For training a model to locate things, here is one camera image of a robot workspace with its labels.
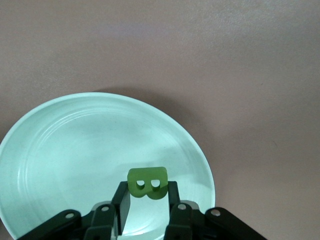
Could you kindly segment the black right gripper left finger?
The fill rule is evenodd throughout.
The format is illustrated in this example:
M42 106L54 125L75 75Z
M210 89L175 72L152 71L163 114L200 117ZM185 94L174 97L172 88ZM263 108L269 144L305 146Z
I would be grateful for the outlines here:
M131 205L128 183L122 181L111 201L96 204L82 216L64 210L28 233L23 240L116 240L123 234Z

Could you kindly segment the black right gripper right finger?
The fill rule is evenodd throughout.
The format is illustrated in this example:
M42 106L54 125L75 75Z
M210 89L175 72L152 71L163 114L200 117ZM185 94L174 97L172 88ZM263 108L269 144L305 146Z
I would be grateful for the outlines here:
M265 237L222 207L205 213L179 196L178 183L168 182L169 224L165 240L264 240Z

